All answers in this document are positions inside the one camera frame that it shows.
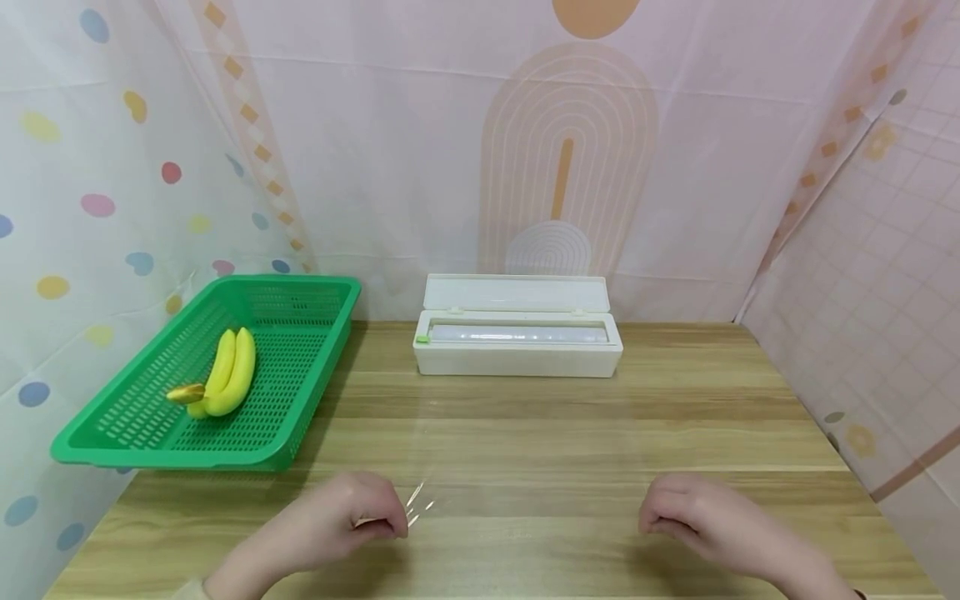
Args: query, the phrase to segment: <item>fabric wall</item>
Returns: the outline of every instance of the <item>fabric wall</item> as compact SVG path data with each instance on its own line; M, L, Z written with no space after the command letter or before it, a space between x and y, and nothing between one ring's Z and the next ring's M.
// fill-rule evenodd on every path
M53 436L218 274L299 270L152 4L0 19L0 589L39 598L132 475Z
M728 321L811 152L849 151L934 4L162 8L301 262L363 280L360 316L415 318L430 272L508 272L606 276L621 320Z
M743 323L960 597L960 11L911 73Z

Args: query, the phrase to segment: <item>bunch of bananas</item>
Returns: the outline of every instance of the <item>bunch of bananas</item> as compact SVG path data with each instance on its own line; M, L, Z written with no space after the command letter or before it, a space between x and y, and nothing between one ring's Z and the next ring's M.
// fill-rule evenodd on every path
M186 412L194 419L222 417L236 410L253 382L256 366L256 345L253 336L241 327L236 334L228 329L220 336L217 356L206 384L190 383L167 392L167 399L186 405Z

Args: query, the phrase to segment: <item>wooden table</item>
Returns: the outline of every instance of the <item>wooden table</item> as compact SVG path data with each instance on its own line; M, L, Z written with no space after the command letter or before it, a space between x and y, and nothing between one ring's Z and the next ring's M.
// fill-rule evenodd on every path
M141 472L47 596L166 598L331 473L369 469L410 539L268 598L780 598L636 533L670 470L722 478L828 548L874 598L941 598L745 329L622 327L613 379L423 377L412 324L354 329L294 466Z

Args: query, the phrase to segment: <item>plastic wrap roll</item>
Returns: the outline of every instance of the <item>plastic wrap roll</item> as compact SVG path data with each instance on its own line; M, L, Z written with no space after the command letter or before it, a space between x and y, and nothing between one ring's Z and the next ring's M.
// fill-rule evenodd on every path
M517 344L602 344L608 342L603 327L535 325L436 324L431 342L508 342Z

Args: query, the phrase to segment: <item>basket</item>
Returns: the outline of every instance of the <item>basket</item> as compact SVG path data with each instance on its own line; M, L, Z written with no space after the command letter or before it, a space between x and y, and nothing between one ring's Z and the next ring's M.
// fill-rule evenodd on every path
M290 467L350 332L353 278L226 276L207 285L54 439L61 463L280 471ZM193 420L164 397L206 381L221 334L250 330L256 371L233 413Z

